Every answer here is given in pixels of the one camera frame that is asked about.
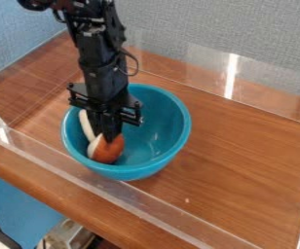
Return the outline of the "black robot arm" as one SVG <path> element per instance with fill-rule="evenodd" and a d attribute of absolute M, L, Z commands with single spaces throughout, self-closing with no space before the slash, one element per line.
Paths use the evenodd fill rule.
<path fill-rule="evenodd" d="M 53 11 L 65 24 L 78 50 L 82 84 L 69 84 L 70 104 L 86 111 L 90 130 L 111 142 L 123 124 L 142 122 L 142 102 L 129 92 L 126 61 L 133 54 L 123 48 L 125 26 L 115 0 L 18 0 L 35 12 Z"/>

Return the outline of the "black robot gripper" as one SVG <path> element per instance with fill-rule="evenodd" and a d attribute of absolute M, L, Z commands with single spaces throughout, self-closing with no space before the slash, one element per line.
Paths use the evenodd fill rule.
<path fill-rule="evenodd" d="M 82 62 L 82 84 L 70 83 L 70 104 L 86 110 L 95 135 L 103 133 L 111 143 L 122 133 L 123 123 L 141 125 L 142 102 L 129 92 L 126 62 L 103 65 Z"/>

